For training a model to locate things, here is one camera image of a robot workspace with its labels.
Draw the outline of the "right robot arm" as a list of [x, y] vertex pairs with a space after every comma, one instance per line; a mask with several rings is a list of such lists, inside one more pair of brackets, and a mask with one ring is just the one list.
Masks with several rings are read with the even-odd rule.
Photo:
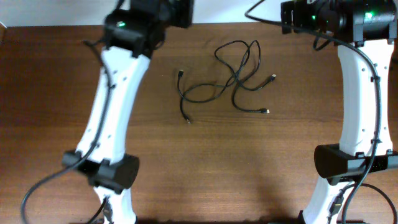
[[287, 1], [282, 32], [331, 32], [343, 74], [343, 130], [314, 152], [319, 178], [299, 223], [336, 223], [366, 174], [397, 168], [388, 127], [388, 74], [397, 37], [394, 1]]

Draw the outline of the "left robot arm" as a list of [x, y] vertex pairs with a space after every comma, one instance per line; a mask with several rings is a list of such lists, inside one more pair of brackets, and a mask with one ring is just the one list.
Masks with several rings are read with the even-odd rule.
[[127, 126], [134, 100], [152, 55], [165, 40], [168, 27], [192, 24], [193, 0], [131, 1], [104, 19], [100, 52], [89, 48], [101, 63], [98, 87], [86, 130], [62, 164], [88, 179], [101, 202], [105, 223], [135, 223], [131, 187], [139, 158], [125, 153]]

